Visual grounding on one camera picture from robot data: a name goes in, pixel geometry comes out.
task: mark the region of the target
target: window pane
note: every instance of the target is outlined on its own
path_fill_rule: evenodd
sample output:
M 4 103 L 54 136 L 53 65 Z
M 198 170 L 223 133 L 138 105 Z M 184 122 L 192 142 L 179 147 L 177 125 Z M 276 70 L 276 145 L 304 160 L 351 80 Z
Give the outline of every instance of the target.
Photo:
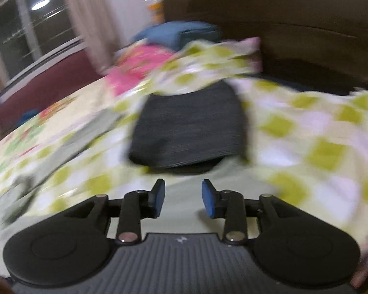
M 76 35 L 72 30 L 64 0 L 49 0 L 45 6 L 32 10 L 42 1 L 44 0 L 26 0 L 26 3 L 41 52 L 46 54 Z
M 10 78 L 34 62 L 16 0 L 0 6 L 0 53 Z

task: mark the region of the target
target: white logo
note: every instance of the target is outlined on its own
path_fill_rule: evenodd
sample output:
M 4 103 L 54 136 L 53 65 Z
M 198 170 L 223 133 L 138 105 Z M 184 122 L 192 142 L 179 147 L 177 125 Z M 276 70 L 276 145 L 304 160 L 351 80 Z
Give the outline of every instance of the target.
M 188 239 L 185 236 L 181 236 L 180 238 L 176 239 L 176 241 L 183 244 L 184 242 L 187 242 Z

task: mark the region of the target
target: curtain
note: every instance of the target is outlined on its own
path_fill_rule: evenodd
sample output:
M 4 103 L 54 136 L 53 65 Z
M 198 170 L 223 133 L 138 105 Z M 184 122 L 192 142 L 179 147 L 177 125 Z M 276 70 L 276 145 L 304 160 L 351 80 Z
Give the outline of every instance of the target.
M 102 75 L 113 64 L 119 47 L 117 28 L 105 0 L 65 0 L 75 31 L 84 38 L 87 55 Z

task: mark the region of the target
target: gray ribbed panel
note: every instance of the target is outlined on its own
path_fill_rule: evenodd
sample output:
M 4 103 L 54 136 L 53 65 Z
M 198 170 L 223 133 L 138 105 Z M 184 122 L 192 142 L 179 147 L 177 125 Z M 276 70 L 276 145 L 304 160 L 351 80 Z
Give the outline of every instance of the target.
M 142 244 L 117 250 L 101 273 L 83 283 L 63 289 L 30 289 L 16 284 L 14 291 L 17 294 L 355 293 L 348 284 L 317 291 L 283 285 L 265 275 L 244 247 L 224 245 L 216 234 L 153 233 Z

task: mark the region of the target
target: black folded cloth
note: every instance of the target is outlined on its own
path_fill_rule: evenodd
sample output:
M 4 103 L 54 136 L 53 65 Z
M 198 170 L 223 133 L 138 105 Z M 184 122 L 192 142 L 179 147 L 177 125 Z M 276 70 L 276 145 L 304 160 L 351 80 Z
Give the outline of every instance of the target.
M 203 173 L 224 157 L 244 155 L 246 116 L 230 85 L 151 94 L 132 135 L 129 158 L 156 171 Z

